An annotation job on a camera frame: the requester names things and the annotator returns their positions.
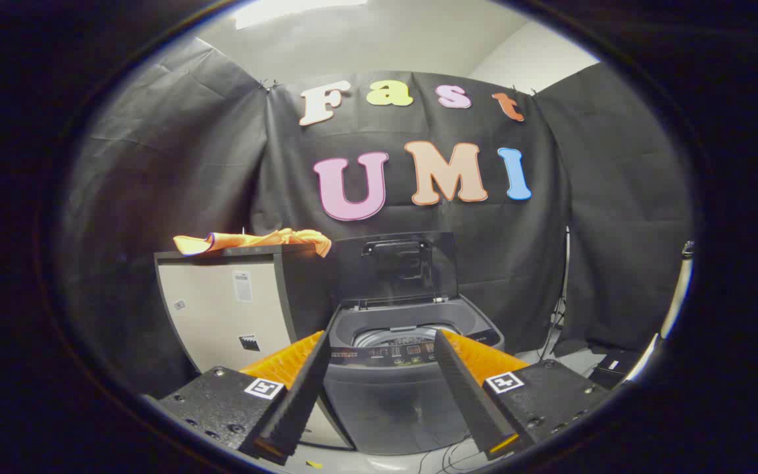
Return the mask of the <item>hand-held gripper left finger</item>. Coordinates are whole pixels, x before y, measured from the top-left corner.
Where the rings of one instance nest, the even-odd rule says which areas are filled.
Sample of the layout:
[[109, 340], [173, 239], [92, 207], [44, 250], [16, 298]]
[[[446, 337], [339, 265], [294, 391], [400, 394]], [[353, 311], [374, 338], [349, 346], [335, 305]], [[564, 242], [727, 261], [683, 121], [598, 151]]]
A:
[[217, 466], [284, 466], [324, 392], [336, 316], [322, 330], [235, 369], [217, 364], [144, 405]]

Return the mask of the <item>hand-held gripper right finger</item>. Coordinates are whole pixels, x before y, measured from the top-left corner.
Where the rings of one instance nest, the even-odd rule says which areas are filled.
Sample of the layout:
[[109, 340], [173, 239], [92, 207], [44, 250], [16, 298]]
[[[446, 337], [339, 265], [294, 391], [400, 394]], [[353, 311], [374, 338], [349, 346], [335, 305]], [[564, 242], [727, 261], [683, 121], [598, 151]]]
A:
[[434, 357], [476, 447], [490, 460], [565, 432], [610, 396], [554, 359], [529, 364], [451, 331], [437, 331]]

